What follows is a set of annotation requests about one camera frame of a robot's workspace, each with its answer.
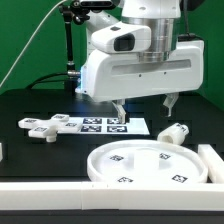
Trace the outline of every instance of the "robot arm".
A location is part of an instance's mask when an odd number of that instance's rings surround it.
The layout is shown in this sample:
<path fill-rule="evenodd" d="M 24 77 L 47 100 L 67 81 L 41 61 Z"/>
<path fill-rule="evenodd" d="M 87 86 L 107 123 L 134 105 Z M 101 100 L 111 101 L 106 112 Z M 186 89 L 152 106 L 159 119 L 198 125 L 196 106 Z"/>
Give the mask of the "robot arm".
<path fill-rule="evenodd" d="M 166 94 L 170 116 L 178 92 L 198 89 L 203 80 L 203 41 L 177 41 L 180 2 L 125 0 L 121 21 L 93 33 L 96 50 L 77 91 L 96 102 L 118 102 L 122 123 L 125 99 Z"/>

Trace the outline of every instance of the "black tabletop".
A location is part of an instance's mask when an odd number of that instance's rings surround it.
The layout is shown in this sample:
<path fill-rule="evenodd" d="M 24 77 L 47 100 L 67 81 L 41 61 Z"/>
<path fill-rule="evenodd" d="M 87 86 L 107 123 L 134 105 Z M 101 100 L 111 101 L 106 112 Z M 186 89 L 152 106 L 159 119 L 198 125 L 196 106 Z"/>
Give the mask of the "black tabletop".
<path fill-rule="evenodd" d="M 0 181 L 82 181 L 87 177 L 87 157 L 100 145 L 127 139 L 156 140 L 159 132 L 178 122 L 189 127 L 183 146 L 194 151 L 198 144 L 211 144 L 224 156 L 224 112 L 195 93 L 181 94 L 171 117 L 161 116 L 164 96 L 126 101 L 132 118 L 144 118 L 150 135 L 58 135 L 55 143 L 28 137 L 18 121 L 30 117 L 50 119 L 55 114 L 72 117 L 116 117 L 111 103 L 77 99 L 63 90 L 10 90 L 0 96 L 0 142 L 3 160 Z M 1 212 L 0 220 L 12 223 L 216 223 L 221 212 L 174 211 L 33 211 Z"/>

